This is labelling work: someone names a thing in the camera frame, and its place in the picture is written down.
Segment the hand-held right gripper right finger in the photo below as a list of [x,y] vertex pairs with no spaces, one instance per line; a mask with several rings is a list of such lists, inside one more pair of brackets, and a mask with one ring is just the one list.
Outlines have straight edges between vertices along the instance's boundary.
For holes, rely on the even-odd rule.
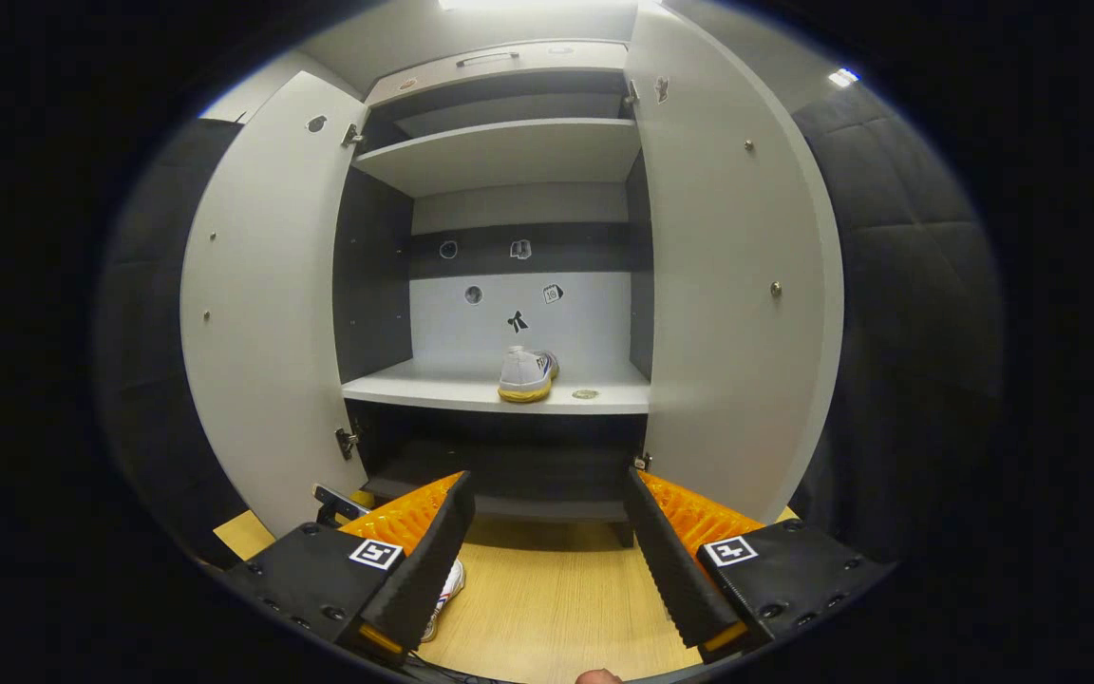
[[896,568],[796,517],[757,522],[637,467],[625,511],[674,628],[706,663],[793,639]]

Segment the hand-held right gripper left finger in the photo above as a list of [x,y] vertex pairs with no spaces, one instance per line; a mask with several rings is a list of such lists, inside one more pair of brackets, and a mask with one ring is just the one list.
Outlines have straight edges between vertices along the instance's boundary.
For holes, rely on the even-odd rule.
[[340,529],[303,522],[224,581],[266,618],[400,665],[420,649],[474,515],[472,473],[459,471]]

